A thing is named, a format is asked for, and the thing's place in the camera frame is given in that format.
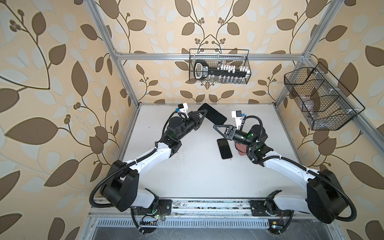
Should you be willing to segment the black phone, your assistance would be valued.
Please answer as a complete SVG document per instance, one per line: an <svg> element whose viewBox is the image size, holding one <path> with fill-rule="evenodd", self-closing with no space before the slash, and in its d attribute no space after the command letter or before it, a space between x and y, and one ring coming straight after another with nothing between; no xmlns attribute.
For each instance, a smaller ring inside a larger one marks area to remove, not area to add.
<svg viewBox="0 0 384 240"><path fill-rule="evenodd" d="M214 125L223 125L227 121L227 118L223 114L207 103L202 104L198 110L207 110L206 119Z"/></svg>

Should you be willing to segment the pink phone case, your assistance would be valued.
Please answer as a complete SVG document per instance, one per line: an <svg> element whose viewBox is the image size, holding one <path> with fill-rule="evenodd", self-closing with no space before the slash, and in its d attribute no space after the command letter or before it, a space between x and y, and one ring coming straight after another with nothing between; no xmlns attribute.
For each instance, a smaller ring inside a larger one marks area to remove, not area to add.
<svg viewBox="0 0 384 240"><path fill-rule="evenodd" d="M239 143L235 143L235 148L238 151L240 156L247 155L247 146Z"/></svg>

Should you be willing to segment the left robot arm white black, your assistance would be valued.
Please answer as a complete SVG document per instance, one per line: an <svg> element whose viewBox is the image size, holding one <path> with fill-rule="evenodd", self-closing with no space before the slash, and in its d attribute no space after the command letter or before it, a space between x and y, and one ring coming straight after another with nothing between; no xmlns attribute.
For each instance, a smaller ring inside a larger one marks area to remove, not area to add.
<svg viewBox="0 0 384 240"><path fill-rule="evenodd" d="M192 130L198 130L207 110L186 112L177 108L168 117L162 129L161 138L152 150L130 161L115 161L107 174L89 196L94 208L115 207L120 212L127 209L143 208L156 212L159 197L149 189L140 189L140 176L172 157L182 146L182 138Z"/></svg>

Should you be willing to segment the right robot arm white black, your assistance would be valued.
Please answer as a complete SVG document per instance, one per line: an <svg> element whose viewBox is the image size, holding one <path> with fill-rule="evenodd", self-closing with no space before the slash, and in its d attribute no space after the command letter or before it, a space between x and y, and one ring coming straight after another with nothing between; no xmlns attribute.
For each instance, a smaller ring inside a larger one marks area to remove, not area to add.
<svg viewBox="0 0 384 240"><path fill-rule="evenodd" d="M243 132L244 123L250 118L245 116L238 127L214 125L213 128L225 139L246 146L246 155L253 164L278 172L304 189L298 194L281 190L272 192L266 198L266 201L272 202L272 211L279 209L312 214L325 224L334 220L352 222L357 218L357 208L333 172L305 167L268 147L265 143L268 135L259 117L253 116L259 123L247 133Z"/></svg>

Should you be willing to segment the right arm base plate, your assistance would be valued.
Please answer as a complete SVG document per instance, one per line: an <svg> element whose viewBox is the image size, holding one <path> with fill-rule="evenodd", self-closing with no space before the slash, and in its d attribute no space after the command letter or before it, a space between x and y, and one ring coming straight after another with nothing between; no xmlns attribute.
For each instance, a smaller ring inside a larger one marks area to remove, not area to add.
<svg viewBox="0 0 384 240"><path fill-rule="evenodd" d="M253 217L289 217L292 213L290 210L273 210L268 212L265 200L250 200L250 209Z"/></svg>

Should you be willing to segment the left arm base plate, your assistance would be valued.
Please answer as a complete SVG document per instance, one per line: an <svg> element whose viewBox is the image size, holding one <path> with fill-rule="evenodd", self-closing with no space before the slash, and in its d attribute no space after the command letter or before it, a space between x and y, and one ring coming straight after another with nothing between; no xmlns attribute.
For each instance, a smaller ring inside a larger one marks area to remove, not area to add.
<svg viewBox="0 0 384 240"><path fill-rule="evenodd" d="M139 216L168 216L172 211L172 200L155 199L148 207L136 207L134 214Z"/></svg>

